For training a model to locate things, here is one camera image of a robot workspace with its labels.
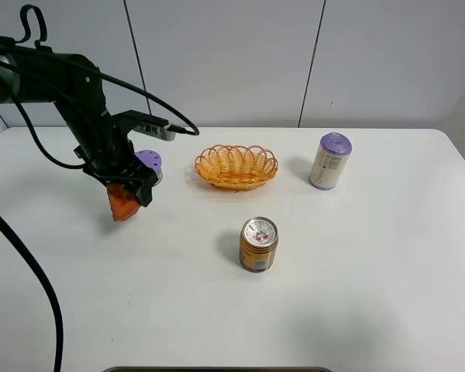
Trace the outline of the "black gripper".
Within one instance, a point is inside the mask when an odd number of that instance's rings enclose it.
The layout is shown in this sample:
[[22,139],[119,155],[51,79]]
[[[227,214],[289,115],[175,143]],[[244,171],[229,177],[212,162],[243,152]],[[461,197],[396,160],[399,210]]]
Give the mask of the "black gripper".
[[136,157],[127,135],[116,133],[101,141],[81,141],[74,153],[84,161],[81,169],[88,176],[104,186],[125,185],[143,207],[152,202],[157,176],[149,175],[149,168]]

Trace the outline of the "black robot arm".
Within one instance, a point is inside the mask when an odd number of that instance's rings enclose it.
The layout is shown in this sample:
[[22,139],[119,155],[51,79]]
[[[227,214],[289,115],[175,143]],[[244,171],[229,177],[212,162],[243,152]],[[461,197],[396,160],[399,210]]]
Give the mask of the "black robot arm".
[[19,48],[0,51],[0,104],[12,103],[26,125],[25,103],[52,103],[78,142],[78,168],[106,187],[119,185],[139,205],[152,202],[157,173],[137,157],[128,137],[149,116],[129,110],[111,115],[100,70],[79,54]]

